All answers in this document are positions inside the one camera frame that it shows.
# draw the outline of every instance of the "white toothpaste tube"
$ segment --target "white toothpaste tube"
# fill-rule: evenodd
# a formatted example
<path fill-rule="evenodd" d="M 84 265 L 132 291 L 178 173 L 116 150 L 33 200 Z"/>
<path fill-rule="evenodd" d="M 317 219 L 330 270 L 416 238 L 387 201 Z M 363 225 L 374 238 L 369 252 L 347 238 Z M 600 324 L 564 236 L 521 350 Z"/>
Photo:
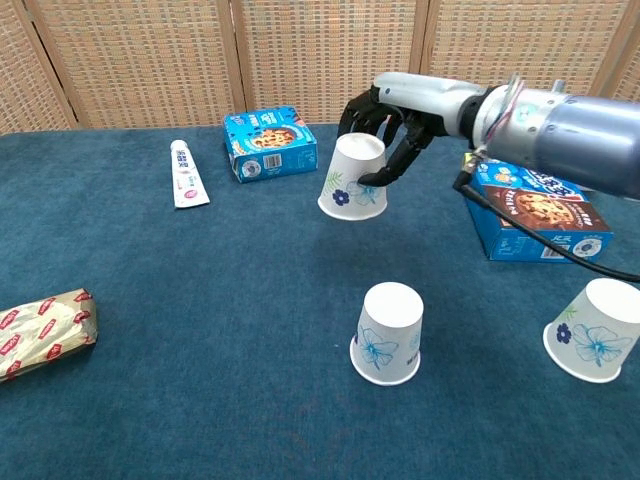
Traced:
<path fill-rule="evenodd" d="M 173 202 L 176 208 L 197 207 L 209 203 L 196 163 L 184 140 L 171 142 Z"/>

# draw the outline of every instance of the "table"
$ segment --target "table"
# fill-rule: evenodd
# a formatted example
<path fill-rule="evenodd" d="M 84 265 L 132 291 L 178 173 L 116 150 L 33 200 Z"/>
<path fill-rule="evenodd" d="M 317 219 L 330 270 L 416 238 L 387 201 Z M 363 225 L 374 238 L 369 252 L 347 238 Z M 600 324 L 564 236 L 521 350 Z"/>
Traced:
<path fill-rule="evenodd" d="M 317 172 L 241 185 L 220 128 L 0 137 L 0 309 L 79 287 L 95 348 L 0 385 L 4 478 L 640 478 L 640 354 L 607 385 L 560 370 L 542 329 L 595 275 L 489 262 L 437 139 L 361 223 Z M 173 208 L 169 144 L 208 206 Z M 640 204 L 594 195 L 601 258 L 640 271 Z M 423 297 L 422 364 L 382 388 L 348 345 L 367 289 Z"/>

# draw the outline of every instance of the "white paper cup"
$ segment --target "white paper cup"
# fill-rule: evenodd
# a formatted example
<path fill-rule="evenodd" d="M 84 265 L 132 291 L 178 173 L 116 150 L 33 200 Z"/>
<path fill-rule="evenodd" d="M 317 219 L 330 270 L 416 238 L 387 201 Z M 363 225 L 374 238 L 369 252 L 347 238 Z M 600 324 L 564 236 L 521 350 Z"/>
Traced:
<path fill-rule="evenodd" d="M 545 327 L 542 338 L 560 368 L 587 382 L 606 383 L 620 375 L 638 335 L 640 291 L 598 278 Z"/>
<path fill-rule="evenodd" d="M 366 220 L 387 208 L 385 187 L 358 183 L 365 173 L 375 173 L 386 164 L 382 140 L 368 133 L 347 133 L 338 138 L 318 205 L 340 220 Z"/>
<path fill-rule="evenodd" d="M 356 371 L 382 386 L 413 377 L 420 367 L 423 310 L 420 295 L 402 283 L 379 283 L 369 289 L 350 345 Z"/>

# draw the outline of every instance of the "wrapped food package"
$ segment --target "wrapped food package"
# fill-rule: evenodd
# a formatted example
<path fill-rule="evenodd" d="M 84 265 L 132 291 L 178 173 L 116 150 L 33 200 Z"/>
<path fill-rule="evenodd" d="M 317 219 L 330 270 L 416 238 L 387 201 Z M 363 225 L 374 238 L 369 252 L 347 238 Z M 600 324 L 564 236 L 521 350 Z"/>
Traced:
<path fill-rule="evenodd" d="M 0 311 L 0 382 L 97 338 L 96 305 L 83 288 Z"/>

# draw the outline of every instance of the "robotic arm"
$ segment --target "robotic arm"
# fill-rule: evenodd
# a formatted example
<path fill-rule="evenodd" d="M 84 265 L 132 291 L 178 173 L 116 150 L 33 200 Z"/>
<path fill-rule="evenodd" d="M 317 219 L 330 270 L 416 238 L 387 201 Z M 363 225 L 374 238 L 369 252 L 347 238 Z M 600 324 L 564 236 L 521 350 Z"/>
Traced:
<path fill-rule="evenodd" d="M 407 130 L 380 171 L 360 183 L 394 182 L 436 136 L 465 138 L 472 148 L 505 162 L 557 176 L 605 193 L 640 200 L 640 105 L 509 85 L 408 73 L 377 76 L 347 104 L 338 136 L 353 131 L 383 135 L 389 146 Z"/>

